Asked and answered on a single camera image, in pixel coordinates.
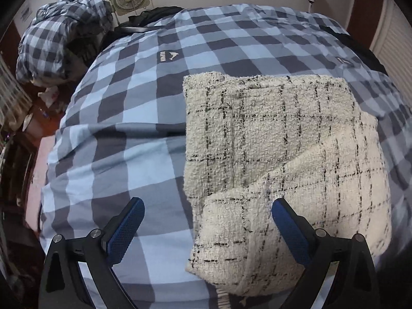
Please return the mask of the cream tweed plaid jacket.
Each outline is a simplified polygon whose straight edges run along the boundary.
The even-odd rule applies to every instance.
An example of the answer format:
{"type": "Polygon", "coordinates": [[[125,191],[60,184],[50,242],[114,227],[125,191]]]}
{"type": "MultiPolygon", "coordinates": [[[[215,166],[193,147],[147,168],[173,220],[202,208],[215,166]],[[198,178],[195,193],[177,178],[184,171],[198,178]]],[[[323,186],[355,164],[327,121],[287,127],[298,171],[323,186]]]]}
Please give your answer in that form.
{"type": "Polygon", "coordinates": [[[390,188],[377,120],[328,75],[189,75],[184,192],[193,212],[189,273],[239,296],[292,288],[303,268],[274,224],[285,199],[332,236],[391,239],[390,188]]]}

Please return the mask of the pink padded bench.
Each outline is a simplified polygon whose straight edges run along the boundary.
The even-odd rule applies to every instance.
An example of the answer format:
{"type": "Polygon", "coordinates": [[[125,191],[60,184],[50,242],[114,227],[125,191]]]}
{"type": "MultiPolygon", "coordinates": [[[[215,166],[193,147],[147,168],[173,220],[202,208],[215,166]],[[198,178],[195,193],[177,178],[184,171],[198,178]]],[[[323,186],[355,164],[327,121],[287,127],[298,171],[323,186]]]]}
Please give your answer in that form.
{"type": "Polygon", "coordinates": [[[40,232],[41,191],[46,183],[47,159],[54,145],[55,136],[47,136],[40,140],[35,165],[30,176],[24,221],[28,228],[36,233],[40,232]]]}

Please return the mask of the blue checked bed cover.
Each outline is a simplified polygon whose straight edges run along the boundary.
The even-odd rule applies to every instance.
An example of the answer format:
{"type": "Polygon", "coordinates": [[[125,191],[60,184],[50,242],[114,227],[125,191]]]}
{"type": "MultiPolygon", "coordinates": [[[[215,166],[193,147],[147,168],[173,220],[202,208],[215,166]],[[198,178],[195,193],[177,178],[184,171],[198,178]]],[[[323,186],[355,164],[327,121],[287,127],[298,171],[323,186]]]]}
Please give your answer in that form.
{"type": "Polygon", "coordinates": [[[411,110],[388,76],[370,70],[321,14],[237,4],[182,11],[156,31],[122,38],[93,62],[71,98],[48,158],[40,242],[88,235],[130,198],[146,214],[115,273],[138,308],[236,308],[239,300],[187,273],[193,245],[183,191],[183,78],[327,74],[345,78],[379,122],[389,167],[392,241],[381,264],[411,251],[411,110]]]}

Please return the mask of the checked window curtain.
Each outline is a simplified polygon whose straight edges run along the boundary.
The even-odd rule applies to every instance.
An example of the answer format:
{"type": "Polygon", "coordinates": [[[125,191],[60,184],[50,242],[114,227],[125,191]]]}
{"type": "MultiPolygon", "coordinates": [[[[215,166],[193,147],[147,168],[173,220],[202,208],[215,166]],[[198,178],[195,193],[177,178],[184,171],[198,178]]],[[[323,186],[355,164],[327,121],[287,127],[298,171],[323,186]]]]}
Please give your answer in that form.
{"type": "Polygon", "coordinates": [[[28,114],[32,101],[1,57],[0,110],[1,125],[17,131],[28,114]]]}

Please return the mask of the white plastic bag on floor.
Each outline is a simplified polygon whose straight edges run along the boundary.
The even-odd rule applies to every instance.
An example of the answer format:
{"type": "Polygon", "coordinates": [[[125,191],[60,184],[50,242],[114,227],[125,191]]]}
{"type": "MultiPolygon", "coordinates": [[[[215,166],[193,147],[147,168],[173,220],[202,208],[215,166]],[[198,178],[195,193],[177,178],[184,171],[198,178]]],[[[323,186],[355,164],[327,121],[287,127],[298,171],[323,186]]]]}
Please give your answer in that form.
{"type": "Polygon", "coordinates": [[[57,86],[47,87],[45,91],[38,92],[38,97],[50,108],[59,97],[59,88],[57,86]]]}

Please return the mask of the dark garment on bed edge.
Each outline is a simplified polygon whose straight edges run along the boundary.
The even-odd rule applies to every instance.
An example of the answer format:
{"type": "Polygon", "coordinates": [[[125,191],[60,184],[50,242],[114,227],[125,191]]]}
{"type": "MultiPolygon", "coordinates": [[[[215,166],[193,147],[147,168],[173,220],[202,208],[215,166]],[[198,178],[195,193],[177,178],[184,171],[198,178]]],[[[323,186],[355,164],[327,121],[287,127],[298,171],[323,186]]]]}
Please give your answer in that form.
{"type": "Polygon", "coordinates": [[[344,46],[350,48],[359,57],[362,63],[365,64],[369,69],[388,75],[384,65],[381,64],[381,62],[374,55],[374,53],[370,49],[363,47],[353,37],[345,33],[337,33],[333,31],[330,27],[322,25],[320,26],[320,29],[334,36],[344,46]]]}

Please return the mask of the crumpled blue checked duvet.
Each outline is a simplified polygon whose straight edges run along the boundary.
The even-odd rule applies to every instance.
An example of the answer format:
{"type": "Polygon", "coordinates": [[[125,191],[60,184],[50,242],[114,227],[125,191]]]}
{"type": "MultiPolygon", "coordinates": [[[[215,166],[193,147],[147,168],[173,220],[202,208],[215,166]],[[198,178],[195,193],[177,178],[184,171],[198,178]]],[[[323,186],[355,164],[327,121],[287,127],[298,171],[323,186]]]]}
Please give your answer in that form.
{"type": "Polygon", "coordinates": [[[59,0],[37,10],[18,46],[16,79],[38,87],[77,81],[87,71],[82,53],[96,57],[97,40],[113,24],[106,0],[59,0]]]}

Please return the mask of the white louvred door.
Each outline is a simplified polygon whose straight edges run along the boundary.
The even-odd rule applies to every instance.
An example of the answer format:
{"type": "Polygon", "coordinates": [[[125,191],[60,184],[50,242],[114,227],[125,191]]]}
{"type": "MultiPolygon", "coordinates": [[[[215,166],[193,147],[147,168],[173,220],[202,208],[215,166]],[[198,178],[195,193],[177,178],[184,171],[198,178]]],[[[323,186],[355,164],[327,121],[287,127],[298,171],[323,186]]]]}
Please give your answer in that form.
{"type": "Polygon", "coordinates": [[[384,65],[390,79],[411,105],[412,30],[394,0],[383,0],[378,26],[370,49],[384,65]]]}

